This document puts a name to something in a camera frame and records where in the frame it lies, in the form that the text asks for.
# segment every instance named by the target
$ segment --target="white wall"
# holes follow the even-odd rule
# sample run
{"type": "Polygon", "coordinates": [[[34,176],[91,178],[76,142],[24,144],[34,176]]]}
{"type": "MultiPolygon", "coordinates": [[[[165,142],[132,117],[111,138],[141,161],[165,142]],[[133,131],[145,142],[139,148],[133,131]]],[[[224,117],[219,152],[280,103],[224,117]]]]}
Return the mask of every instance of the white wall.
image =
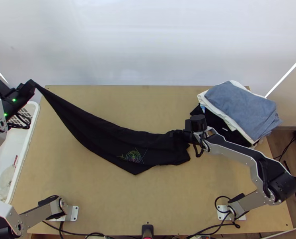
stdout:
{"type": "Polygon", "coordinates": [[[296,67],[267,97],[277,104],[282,126],[296,126],[296,67]]]}
{"type": "Polygon", "coordinates": [[[214,85],[265,95],[296,61],[296,0],[0,0],[15,86],[214,85]]]}

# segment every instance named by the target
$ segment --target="black cloth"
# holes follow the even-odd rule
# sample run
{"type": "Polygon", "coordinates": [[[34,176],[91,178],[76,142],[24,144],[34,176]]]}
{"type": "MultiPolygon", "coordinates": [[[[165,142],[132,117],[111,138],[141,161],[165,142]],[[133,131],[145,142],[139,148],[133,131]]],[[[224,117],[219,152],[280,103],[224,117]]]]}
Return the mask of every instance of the black cloth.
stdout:
{"type": "Polygon", "coordinates": [[[198,114],[203,114],[205,116],[207,125],[214,128],[218,132],[218,134],[222,135],[225,138],[226,141],[236,143],[245,147],[252,146],[252,144],[247,141],[246,138],[244,138],[238,130],[231,131],[228,125],[219,116],[215,115],[207,108],[203,113],[200,104],[196,108],[194,108],[193,111],[190,112],[190,115],[192,116],[198,114]]]}
{"type": "Polygon", "coordinates": [[[154,134],[123,128],[80,109],[38,84],[36,88],[83,146],[134,175],[155,165],[179,165],[190,160],[189,144],[175,131],[154,134]]]}

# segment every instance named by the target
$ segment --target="table surface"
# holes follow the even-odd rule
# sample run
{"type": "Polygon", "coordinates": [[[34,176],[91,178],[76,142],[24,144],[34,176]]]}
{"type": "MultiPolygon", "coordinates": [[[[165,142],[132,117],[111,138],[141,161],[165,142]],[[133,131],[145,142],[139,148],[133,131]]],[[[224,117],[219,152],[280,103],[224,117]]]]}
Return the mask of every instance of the table surface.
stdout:
{"type": "MultiPolygon", "coordinates": [[[[82,109],[119,126],[151,133],[183,129],[198,105],[197,94],[209,86],[47,86],[82,109]]],[[[266,139],[257,147],[272,157],[266,139]]],[[[37,206],[50,195],[61,195],[80,207],[78,220],[64,230],[75,233],[140,235],[141,225],[154,225],[156,235],[189,235],[220,224],[216,197],[234,197],[255,190],[249,169],[224,156],[155,166],[132,175],[82,146],[66,129],[48,102],[41,110],[12,200],[17,212],[37,206]]],[[[292,229],[286,202],[250,211],[241,226],[219,233],[254,233],[292,229]]],[[[43,223],[30,233],[57,234],[43,223]]]]}

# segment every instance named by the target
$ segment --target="white laundry basket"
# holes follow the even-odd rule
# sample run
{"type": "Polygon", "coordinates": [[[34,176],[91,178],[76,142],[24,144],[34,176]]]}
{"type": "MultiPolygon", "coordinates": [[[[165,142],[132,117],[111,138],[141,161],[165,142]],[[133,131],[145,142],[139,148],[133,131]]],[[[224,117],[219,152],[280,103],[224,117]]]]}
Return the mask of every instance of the white laundry basket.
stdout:
{"type": "MultiPolygon", "coordinates": [[[[28,130],[14,128],[10,129],[7,133],[6,140],[0,147],[0,179],[2,173],[16,162],[14,175],[12,177],[10,188],[8,189],[8,195],[5,200],[6,203],[10,203],[13,198],[19,175],[29,149],[39,111],[39,104],[33,101],[29,101],[22,109],[20,109],[19,113],[31,119],[30,128],[28,130]]],[[[24,126],[24,124],[16,116],[13,116],[11,119],[9,119],[8,123],[15,123],[24,126]]]]}

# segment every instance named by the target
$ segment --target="folded blue shirt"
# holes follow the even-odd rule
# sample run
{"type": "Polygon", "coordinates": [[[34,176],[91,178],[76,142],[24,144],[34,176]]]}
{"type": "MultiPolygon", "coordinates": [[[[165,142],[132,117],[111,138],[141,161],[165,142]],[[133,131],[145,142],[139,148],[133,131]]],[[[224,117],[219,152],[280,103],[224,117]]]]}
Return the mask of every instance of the folded blue shirt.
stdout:
{"type": "Polygon", "coordinates": [[[268,135],[282,121],[275,102],[234,86],[230,81],[209,89],[205,98],[220,109],[256,141],[268,135]]]}

